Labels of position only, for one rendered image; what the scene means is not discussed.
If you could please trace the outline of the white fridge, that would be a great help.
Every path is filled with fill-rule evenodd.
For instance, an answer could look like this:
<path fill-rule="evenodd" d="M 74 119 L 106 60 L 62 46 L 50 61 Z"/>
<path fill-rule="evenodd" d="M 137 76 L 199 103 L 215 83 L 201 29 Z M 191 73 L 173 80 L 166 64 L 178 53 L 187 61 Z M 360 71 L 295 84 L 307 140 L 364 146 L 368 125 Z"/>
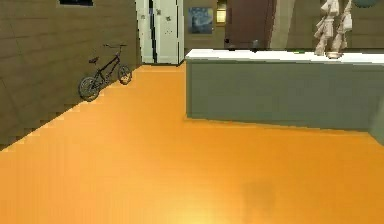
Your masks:
<path fill-rule="evenodd" d="M 183 0 L 135 0 L 144 64 L 179 65 L 184 60 Z"/>

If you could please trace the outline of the blue framed picture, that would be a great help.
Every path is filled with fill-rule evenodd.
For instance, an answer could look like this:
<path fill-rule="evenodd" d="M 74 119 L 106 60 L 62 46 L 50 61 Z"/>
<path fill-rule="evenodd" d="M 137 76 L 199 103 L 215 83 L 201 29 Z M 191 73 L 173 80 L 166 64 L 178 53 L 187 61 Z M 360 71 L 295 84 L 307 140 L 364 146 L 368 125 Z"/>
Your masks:
<path fill-rule="evenodd" d="M 190 34 L 211 34 L 213 29 L 213 9 L 190 7 L 188 9 L 188 32 Z"/>

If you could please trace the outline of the grey counter with white top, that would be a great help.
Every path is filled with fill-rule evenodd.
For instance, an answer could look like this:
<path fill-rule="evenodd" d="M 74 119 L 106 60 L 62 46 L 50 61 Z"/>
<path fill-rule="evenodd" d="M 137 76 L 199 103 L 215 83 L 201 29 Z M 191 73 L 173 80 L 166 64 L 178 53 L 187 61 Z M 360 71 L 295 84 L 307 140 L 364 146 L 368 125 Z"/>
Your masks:
<path fill-rule="evenodd" d="M 193 49 L 189 118 L 369 133 L 384 145 L 384 54 Z"/>

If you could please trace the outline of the black bicycle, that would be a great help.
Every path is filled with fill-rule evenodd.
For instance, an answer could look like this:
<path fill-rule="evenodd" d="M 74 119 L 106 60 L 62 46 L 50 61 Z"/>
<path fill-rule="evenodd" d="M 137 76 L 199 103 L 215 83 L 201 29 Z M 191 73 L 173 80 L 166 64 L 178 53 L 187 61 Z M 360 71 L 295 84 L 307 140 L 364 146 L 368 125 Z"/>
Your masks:
<path fill-rule="evenodd" d="M 101 67 L 97 66 L 99 56 L 88 60 L 89 63 L 95 65 L 95 72 L 91 76 L 83 77 L 78 84 L 78 94 L 81 99 L 87 102 L 95 100 L 100 91 L 109 85 L 114 70 L 117 70 L 117 79 L 122 85 L 128 85 L 133 77 L 129 66 L 121 63 L 122 48 L 126 47 L 126 44 L 104 44 L 104 47 L 117 48 L 118 51 L 108 63 Z"/>

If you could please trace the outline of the small yellow framed picture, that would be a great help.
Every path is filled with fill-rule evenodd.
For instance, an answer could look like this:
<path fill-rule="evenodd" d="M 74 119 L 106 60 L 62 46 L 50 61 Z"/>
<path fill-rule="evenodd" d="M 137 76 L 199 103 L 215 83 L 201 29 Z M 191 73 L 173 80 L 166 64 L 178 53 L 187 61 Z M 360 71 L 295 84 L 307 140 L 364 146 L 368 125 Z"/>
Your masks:
<path fill-rule="evenodd" d="M 227 8 L 227 0 L 217 0 L 217 9 L 216 9 L 217 23 L 226 22 L 226 8 Z"/>

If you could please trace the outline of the dark brown room door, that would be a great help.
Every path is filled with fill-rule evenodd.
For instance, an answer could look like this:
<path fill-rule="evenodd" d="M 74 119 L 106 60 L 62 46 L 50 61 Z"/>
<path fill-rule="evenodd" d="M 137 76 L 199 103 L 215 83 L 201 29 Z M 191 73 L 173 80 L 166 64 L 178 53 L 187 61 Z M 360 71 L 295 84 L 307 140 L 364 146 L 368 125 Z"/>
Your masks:
<path fill-rule="evenodd" d="M 224 48 L 269 48 L 277 0 L 227 0 Z"/>

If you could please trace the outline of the dark window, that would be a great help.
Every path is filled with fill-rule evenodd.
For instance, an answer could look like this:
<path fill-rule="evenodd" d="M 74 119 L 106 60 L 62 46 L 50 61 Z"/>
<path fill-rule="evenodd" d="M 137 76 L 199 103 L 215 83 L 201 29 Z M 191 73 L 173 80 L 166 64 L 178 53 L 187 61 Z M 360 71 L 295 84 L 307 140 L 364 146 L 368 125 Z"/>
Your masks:
<path fill-rule="evenodd" d="M 61 6 L 84 6 L 92 7 L 94 5 L 93 0 L 58 0 Z"/>

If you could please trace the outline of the beige sculpture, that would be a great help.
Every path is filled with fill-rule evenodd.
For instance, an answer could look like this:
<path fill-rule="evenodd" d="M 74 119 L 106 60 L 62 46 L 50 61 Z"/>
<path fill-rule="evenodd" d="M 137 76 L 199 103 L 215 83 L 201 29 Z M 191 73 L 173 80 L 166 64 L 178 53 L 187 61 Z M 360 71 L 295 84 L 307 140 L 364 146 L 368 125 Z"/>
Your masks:
<path fill-rule="evenodd" d="M 323 16 L 316 24 L 314 37 L 319 40 L 314 54 L 326 56 L 326 52 L 341 52 L 348 45 L 346 33 L 353 28 L 352 0 L 348 0 L 340 12 L 339 0 L 325 0 L 320 7 Z"/>

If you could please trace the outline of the grey round wall object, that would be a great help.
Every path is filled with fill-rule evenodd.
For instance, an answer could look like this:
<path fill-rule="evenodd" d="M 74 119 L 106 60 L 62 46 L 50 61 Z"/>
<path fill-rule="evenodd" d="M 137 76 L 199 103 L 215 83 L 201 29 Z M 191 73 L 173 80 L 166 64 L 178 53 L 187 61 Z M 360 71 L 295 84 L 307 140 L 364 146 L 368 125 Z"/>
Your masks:
<path fill-rule="evenodd" d="M 378 4 L 380 0 L 352 0 L 354 5 L 358 8 L 370 8 Z"/>

